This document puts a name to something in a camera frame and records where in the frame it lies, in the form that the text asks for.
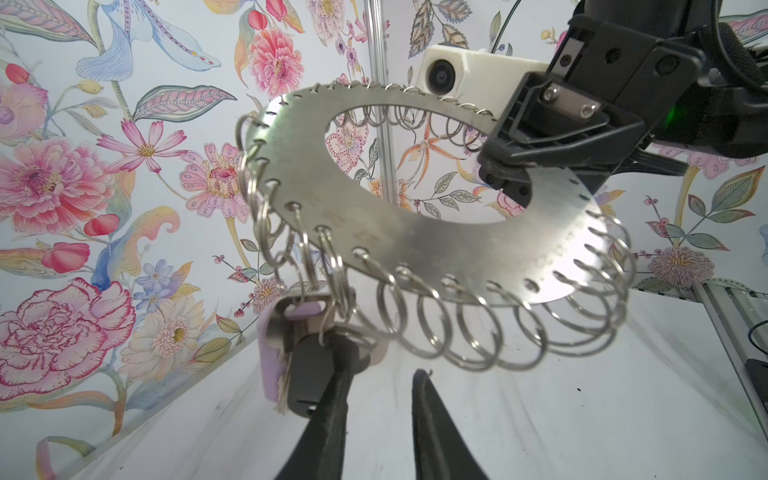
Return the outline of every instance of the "blue flower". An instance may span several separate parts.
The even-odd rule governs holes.
[[[141,310],[143,308],[147,309],[147,313],[152,313],[160,306],[160,302],[162,300],[165,300],[166,298],[170,298],[174,294],[174,291],[170,288],[163,288],[160,290],[148,290],[146,287],[144,288],[144,292],[137,292],[134,293],[134,298],[136,300],[141,300],[138,305],[136,305],[136,310]]]
[[[144,288],[144,292],[159,292],[170,284],[170,274],[173,273],[173,271],[174,268],[168,265],[165,260],[160,260],[157,262],[156,266],[152,266],[150,263],[145,263],[144,273],[146,273],[147,276],[138,277],[136,283]]]
[[[196,71],[220,67],[221,62],[200,50],[192,35],[155,15],[144,0],[101,0],[112,24],[112,44],[98,57],[82,58],[77,73],[91,80],[125,80],[134,73],[133,40],[154,40],[171,60]]]

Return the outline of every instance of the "black cable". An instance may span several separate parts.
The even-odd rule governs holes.
[[[754,340],[752,340],[752,333],[755,331],[755,329],[756,329],[758,326],[763,326],[763,325],[765,325],[766,323],[768,323],[768,320],[764,320],[764,321],[762,321],[762,322],[760,322],[760,323],[757,323],[755,326],[753,326],[752,328],[750,328],[750,331],[746,333],[746,338],[747,338],[747,339],[750,341],[750,343],[752,344],[752,346],[753,346],[753,347],[755,347],[756,349],[758,349],[760,352],[763,352],[763,353],[765,353],[766,355],[768,355],[768,352],[766,352],[765,350],[763,350],[763,349],[761,349],[760,347],[758,347],[758,346],[757,346],[757,344],[755,343],[755,341],[754,341]]]
[[[512,18],[512,14],[515,13],[515,10],[518,9],[518,5],[520,5],[520,2],[522,0],[517,0],[515,4],[512,6],[512,10],[509,11],[509,15],[507,15],[507,19],[504,20],[504,24],[502,26],[502,29],[498,31],[498,35],[496,35],[496,41],[493,42],[493,48],[491,49],[491,53],[496,53],[496,48],[498,48],[498,43],[502,39],[502,35],[504,34],[504,30],[507,29],[507,24],[509,23],[509,20]]]
[[[739,80],[744,83],[744,87],[753,92],[754,94],[758,95],[765,95],[768,94],[768,86],[761,85],[754,81],[752,78],[747,77],[730,59],[730,56],[728,55],[725,45],[723,45],[723,37],[720,36],[720,28],[718,27],[718,24],[720,22],[720,5],[718,3],[718,0],[711,0],[710,2],[710,30],[712,39],[715,41],[715,45],[717,46],[718,50],[720,50],[720,55],[722,55],[723,60],[725,61],[725,65],[728,67],[728,70],[733,73],[736,77],[739,78]]]

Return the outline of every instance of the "oval metal disc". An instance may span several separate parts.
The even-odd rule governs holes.
[[[263,142],[255,159],[269,163],[259,189],[263,193],[268,180],[280,182],[274,210],[296,228],[286,205],[301,204],[302,223],[312,243],[319,245],[315,227],[330,227],[336,252],[347,265],[383,280],[353,255],[353,249],[363,247],[389,272],[394,274],[397,266],[405,264],[444,300],[457,303],[475,301],[445,288],[445,275],[453,275],[492,305],[506,302],[487,290],[489,280],[521,300],[541,303],[574,291],[554,278],[554,271],[586,281],[590,275],[574,260],[600,265],[599,257],[585,245],[605,251],[606,242],[589,227],[604,232],[606,226],[587,215],[588,210],[599,213],[600,209],[580,181],[572,182],[577,178],[569,169],[528,168],[531,203],[520,217],[498,223],[449,223],[416,215],[360,188],[336,166],[326,148],[325,134],[336,115],[364,105],[419,108],[486,134],[495,124],[490,115],[476,114],[420,91],[404,92],[397,86],[386,90],[379,85],[322,85],[275,98],[251,124],[246,146]],[[538,288],[529,287],[529,280]]]

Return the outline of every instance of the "white table surface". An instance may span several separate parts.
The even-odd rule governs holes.
[[[468,373],[390,348],[353,381],[344,478],[415,477],[417,368],[434,370],[489,478],[768,478],[768,444],[704,308],[631,297],[609,349],[530,372]],[[273,478],[306,420],[274,412],[258,362],[254,343],[75,478]]]

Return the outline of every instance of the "floral wallpaper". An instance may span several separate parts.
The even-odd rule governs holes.
[[[576,3],[387,2],[385,15],[392,24],[390,81],[413,84],[426,47],[442,42],[488,51],[498,38],[497,55],[549,61],[568,30]],[[768,41],[767,15],[768,10],[742,0],[726,1],[722,9],[722,20],[746,45]],[[401,206],[458,222],[494,222],[524,214],[513,200],[483,184],[475,154],[452,145],[445,132],[445,127],[438,132],[428,127],[393,132]],[[468,130],[468,140],[477,137]],[[661,145],[651,150],[687,161],[688,172],[684,177],[615,175],[595,195],[601,209],[630,231],[641,271],[635,286],[688,298],[693,296],[691,284],[704,280],[768,291],[768,212],[763,208],[768,190],[760,187],[768,155],[734,160]],[[377,193],[376,184],[370,187]]]
[[[300,290],[253,241],[233,129],[297,88],[369,81],[362,7],[0,0],[0,476],[56,478]],[[375,132],[328,146],[377,181]]]

